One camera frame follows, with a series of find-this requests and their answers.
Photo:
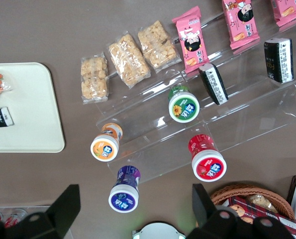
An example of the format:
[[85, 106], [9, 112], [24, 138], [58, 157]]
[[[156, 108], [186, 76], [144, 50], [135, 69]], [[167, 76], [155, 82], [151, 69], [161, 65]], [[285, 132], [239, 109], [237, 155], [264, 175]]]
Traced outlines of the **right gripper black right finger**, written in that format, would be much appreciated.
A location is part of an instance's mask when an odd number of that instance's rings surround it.
[[292, 234], [278, 220], [255, 218], [252, 224], [243, 221], [231, 209], [217, 209], [202, 184], [192, 186], [193, 212], [198, 227], [188, 239], [292, 239]]

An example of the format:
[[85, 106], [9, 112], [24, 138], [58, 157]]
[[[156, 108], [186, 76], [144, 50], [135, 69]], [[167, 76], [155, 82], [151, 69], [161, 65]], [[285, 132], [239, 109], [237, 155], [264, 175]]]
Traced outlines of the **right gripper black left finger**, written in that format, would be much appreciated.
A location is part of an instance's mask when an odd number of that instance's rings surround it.
[[63, 239], [80, 212], [80, 187], [69, 185], [45, 211], [29, 214], [6, 228], [0, 222], [0, 239]]

